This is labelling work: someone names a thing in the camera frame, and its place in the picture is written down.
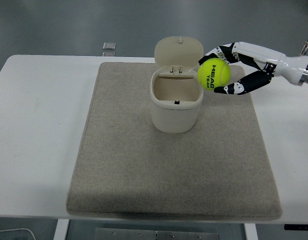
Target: metal plate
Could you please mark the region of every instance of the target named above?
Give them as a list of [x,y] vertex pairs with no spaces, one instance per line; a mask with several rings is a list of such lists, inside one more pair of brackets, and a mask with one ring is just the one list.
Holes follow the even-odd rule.
[[156,240],[156,231],[96,228],[94,240]]
[[104,42],[103,50],[114,50],[116,46],[116,42]]
[[219,240],[217,233],[157,231],[156,240]]
[[94,240],[219,240],[217,233],[96,228]]
[[115,57],[115,52],[114,51],[105,51],[103,52],[103,57]]

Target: head logo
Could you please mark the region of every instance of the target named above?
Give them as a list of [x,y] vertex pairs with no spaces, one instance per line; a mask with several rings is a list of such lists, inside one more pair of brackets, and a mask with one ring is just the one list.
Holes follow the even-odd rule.
[[208,89],[214,88],[215,67],[216,65],[213,65],[213,69],[210,72],[210,75],[206,76],[206,87]]

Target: container opening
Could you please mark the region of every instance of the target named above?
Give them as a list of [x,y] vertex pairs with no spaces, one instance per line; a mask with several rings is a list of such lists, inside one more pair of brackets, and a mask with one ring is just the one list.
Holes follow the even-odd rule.
[[199,82],[192,77],[158,76],[153,84],[153,93],[158,100],[173,101],[174,104],[180,104],[180,101],[196,102],[201,91]]

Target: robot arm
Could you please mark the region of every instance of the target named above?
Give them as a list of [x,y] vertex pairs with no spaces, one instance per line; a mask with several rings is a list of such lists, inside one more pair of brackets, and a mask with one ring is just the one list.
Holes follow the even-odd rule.
[[228,64],[242,62],[256,69],[238,82],[214,88],[215,93],[243,95],[271,82],[272,77],[283,76],[293,85],[308,83],[308,56],[287,57],[266,47],[234,42],[218,46],[198,62],[201,65],[211,58],[220,58]]

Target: lid hinge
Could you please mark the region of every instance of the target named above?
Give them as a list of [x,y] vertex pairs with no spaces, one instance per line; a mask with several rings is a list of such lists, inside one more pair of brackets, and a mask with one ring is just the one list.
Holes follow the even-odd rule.
[[181,66],[172,66],[170,69],[170,73],[173,73],[173,75],[179,75],[182,73],[182,67]]

